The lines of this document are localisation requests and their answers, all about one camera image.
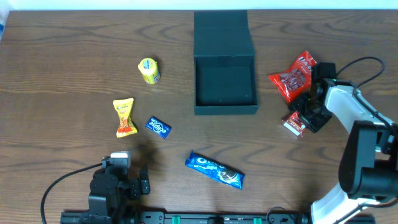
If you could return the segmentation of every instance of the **yellow snack package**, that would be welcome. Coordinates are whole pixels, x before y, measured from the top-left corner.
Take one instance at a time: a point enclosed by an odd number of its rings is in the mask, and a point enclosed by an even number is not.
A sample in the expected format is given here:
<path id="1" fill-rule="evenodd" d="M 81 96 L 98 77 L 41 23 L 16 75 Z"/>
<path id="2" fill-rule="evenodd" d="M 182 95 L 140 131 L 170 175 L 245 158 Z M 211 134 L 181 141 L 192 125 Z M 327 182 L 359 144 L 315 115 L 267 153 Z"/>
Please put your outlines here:
<path id="1" fill-rule="evenodd" d="M 120 126 L 116 132 L 118 138 L 137 133 L 137 128 L 132 124 L 130 117 L 133 102 L 133 98 L 113 101 L 114 109 L 118 112 L 120 121 Z"/>

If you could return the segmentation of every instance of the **box lid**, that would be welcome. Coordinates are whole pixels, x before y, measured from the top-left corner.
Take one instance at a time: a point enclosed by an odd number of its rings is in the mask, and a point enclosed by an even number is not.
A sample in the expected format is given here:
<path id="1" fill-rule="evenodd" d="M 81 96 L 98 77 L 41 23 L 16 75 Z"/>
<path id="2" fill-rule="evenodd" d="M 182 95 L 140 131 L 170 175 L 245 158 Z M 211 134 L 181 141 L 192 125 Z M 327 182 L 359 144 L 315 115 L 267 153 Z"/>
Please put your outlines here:
<path id="1" fill-rule="evenodd" d="M 254 55 L 247 11 L 194 14 L 194 56 Z"/>

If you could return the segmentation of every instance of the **can lid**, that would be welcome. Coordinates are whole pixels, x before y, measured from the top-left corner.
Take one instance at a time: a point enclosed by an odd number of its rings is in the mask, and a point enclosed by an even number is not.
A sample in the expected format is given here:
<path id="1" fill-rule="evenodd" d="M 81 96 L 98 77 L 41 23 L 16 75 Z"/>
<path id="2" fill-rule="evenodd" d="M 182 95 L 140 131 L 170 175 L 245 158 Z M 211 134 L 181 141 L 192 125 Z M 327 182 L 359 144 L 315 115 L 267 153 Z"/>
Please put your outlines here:
<path id="1" fill-rule="evenodd" d="M 157 70 L 157 65 L 154 59 L 144 58 L 138 65 L 138 69 L 145 75 L 152 75 Z"/>

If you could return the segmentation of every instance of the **open box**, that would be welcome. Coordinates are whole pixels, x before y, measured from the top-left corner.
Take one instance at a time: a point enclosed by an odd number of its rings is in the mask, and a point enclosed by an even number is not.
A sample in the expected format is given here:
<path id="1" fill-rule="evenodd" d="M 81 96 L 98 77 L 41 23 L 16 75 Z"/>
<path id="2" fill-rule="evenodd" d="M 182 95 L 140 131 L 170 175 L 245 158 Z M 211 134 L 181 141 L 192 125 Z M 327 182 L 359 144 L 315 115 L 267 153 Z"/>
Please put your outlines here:
<path id="1" fill-rule="evenodd" d="M 254 47 L 246 11 L 195 13 L 195 114 L 255 114 Z"/>

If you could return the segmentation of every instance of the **wood grain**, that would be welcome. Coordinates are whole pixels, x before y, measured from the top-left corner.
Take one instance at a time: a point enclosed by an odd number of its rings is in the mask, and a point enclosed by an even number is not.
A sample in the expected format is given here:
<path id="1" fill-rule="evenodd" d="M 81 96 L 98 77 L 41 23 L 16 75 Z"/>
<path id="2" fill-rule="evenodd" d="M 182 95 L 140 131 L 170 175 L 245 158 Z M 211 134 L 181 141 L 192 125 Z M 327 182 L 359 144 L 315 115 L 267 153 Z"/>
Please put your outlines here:
<path id="1" fill-rule="evenodd" d="M 281 126 L 287 107 L 268 75 L 302 51 L 340 68 L 359 57 L 383 58 L 383 76 L 363 87 L 367 100 L 398 120 L 397 11 L 250 11 L 259 110 L 254 116 L 194 116 L 193 12 L 12 11 L 0 44 L 0 223 L 40 223 L 45 189 L 72 170 L 130 150 L 149 163 L 152 192 L 143 204 L 170 212 L 304 210 L 337 182 L 348 134 L 333 118 L 297 139 Z M 144 83 L 137 65 L 158 61 L 162 77 Z M 379 65 L 341 74 L 356 83 Z M 134 97 L 139 133 L 116 138 L 115 99 Z M 144 125 L 156 115 L 172 126 L 167 140 Z M 241 169 L 244 190 L 187 169 L 190 151 Z M 88 208 L 93 170 L 49 194 L 49 223 L 64 209 Z M 367 210 L 395 223 L 394 208 Z"/>

